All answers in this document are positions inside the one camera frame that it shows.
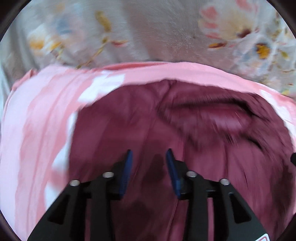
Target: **floral fabric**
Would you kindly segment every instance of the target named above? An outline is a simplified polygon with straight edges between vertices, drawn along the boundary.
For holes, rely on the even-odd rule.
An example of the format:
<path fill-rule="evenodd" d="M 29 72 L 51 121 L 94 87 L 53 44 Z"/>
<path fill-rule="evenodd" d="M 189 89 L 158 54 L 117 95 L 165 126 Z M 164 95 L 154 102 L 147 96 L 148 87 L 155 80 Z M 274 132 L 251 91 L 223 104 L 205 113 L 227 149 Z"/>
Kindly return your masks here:
<path fill-rule="evenodd" d="M 296 97 L 296 39 L 266 0 L 32 0 L 0 53 L 9 81 L 52 63 L 189 61 Z"/>

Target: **pink fabric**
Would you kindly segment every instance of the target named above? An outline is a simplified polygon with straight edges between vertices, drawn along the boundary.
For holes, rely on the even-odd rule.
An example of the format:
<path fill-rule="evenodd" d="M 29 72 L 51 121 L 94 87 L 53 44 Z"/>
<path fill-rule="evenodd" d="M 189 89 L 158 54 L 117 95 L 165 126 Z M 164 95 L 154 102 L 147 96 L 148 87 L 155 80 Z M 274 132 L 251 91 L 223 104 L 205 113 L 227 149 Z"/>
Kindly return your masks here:
<path fill-rule="evenodd" d="M 284 120 L 296 150 L 296 106 L 290 98 L 209 66 L 151 62 L 93 70 L 48 66 L 29 72 L 14 85 L 5 105 L 0 146 L 0 209 L 22 240 L 67 184 L 77 110 L 121 85 L 162 79 L 261 95 Z"/>

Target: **maroon fabric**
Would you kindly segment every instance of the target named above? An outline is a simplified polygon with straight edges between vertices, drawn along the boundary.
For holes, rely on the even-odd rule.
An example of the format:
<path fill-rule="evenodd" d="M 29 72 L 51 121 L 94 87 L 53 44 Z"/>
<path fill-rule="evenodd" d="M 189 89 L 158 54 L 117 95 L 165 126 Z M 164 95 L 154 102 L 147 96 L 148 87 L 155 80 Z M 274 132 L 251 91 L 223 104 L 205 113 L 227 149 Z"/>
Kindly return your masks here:
<path fill-rule="evenodd" d="M 204 178 L 228 178 L 271 240 L 291 220 L 293 148 L 271 105 L 256 94 L 163 80 L 120 87 L 78 114 L 69 180 L 92 180 L 133 150 L 127 193 L 112 204 L 116 240 L 182 240 L 187 202 L 173 193 L 168 148 Z M 211 206 L 209 215 L 212 240 Z"/>

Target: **metal pin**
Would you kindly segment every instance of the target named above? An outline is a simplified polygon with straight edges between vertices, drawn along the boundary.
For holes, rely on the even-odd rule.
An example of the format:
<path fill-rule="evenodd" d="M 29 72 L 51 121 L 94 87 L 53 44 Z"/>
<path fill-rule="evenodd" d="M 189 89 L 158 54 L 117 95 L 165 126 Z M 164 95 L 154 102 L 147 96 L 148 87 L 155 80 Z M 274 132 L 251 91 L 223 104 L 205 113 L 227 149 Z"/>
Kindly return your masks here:
<path fill-rule="evenodd" d="M 111 178 L 114 176 L 114 173 L 113 172 L 104 172 L 103 173 L 103 177 L 104 178 Z"/>
<path fill-rule="evenodd" d="M 196 177 L 196 176 L 197 176 L 197 173 L 194 172 L 194 171 L 189 171 L 189 172 L 186 173 L 186 175 L 187 175 L 188 177 Z"/>
<path fill-rule="evenodd" d="M 221 180 L 220 180 L 220 183 L 221 183 L 222 185 L 224 185 L 224 186 L 230 184 L 230 182 L 229 182 L 228 179 L 226 179 L 226 178 L 221 179 Z"/>
<path fill-rule="evenodd" d="M 80 181 L 79 180 L 72 180 L 70 182 L 70 186 L 72 187 L 76 187 L 76 186 L 79 186 L 80 185 Z"/>

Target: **pink striped fabric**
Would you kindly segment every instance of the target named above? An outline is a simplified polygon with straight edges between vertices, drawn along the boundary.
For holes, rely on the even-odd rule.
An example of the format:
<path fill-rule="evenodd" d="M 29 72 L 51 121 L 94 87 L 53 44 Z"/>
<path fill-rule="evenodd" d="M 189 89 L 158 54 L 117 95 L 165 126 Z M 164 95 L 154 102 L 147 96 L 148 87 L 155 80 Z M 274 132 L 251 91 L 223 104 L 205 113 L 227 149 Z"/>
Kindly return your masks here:
<path fill-rule="evenodd" d="M 68 182 L 77 112 L 121 85 L 179 79 L 264 97 L 284 120 L 296 149 L 296 106 L 261 84 L 193 63 L 127 63 L 103 69 L 48 66 L 13 86 L 1 132 L 0 209 L 21 240 Z"/>

